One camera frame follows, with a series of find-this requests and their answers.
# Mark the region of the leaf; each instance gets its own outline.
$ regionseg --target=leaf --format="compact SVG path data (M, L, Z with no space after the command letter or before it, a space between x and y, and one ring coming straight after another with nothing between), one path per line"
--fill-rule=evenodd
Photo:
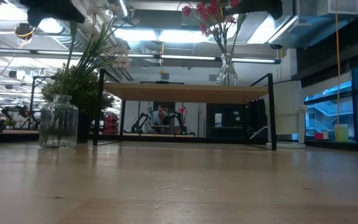
M244 20L246 19L246 17L247 17L247 13L239 14L239 17L238 17L238 20L237 20L237 30L236 30L236 34L238 34L238 33L240 32L242 23L244 22Z
M75 36L77 35L77 28L78 28L78 23L75 21L70 21L71 45L70 45L70 53L68 54L66 72L68 71L68 68L70 68L70 60L71 60L71 55L73 54L74 40L75 40Z

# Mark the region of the clear glass vase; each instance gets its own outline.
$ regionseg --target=clear glass vase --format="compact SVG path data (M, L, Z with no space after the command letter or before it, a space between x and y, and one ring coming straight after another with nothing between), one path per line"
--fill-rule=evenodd
M71 96L53 95L53 102L41 109L41 147L75 147L77 144L78 108L70 104Z
M216 84L220 86L235 86L239 82L239 77L234 70L232 55L229 53L222 54L222 67L219 70Z

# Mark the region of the man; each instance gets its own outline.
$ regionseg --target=man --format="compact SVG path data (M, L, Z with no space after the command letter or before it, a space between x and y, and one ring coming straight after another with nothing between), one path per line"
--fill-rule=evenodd
M158 110L152 113L152 124L153 125L164 125L164 119L168 116L167 108L165 105L160 104ZM165 128L153 127L152 131L156 133L164 133Z

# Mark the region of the window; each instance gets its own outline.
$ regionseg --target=window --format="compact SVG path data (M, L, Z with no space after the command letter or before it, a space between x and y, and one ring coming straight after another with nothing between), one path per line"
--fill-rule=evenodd
M340 86L339 86L339 92L342 93L342 92L346 92L346 91L351 91L352 89L352 81L348 81L348 82L345 82L345 83L342 83ZM305 98L305 101L309 101L309 100L315 100L315 99L318 99L318 98L322 98L322 97L325 97L325 96L331 96L331 95L335 95L337 94L337 91L338 91L338 86L334 86L332 88L329 88L327 90L324 90L322 92L319 92L317 94L314 94L314 95L311 95L311 96L307 96Z
M341 98L339 102L339 123L347 124L349 137L354 137L353 101L351 97ZM308 105L306 136L313 137L315 133L322 133L323 131L334 132L335 124L337 124L336 100Z

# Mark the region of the glass wall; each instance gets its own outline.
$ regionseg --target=glass wall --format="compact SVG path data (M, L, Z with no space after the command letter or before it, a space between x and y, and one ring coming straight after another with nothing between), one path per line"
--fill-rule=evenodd
M308 105L306 136L314 137L315 133L322 133L323 131L334 132L334 125L337 124L337 110L337 100ZM353 101L351 97L341 98L339 101L339 124L347 124L349 137L354 137Z
M351 70L351 78L351 81L339 86L339 104L338 86L305 98L305 104L308 105L306 137L320 139L321 137L317 137L318 133L328 132L328 139L325 140L335 140L334 126L339 117L339 124L347 125L349 141L358 142L358 67Z
M339 86L339 92L340 93L351 91L351 90L352 90L352 82L351 81L342 83ZM315 100L315 99L319 99L319 98L322 98L322 97L325 97L325 96L336 95L337 92L338 92L338 86L334 86L332 88L329 88L329 89L324 90L322 92L319 92L317 94L307 96L305 98L305 101Z

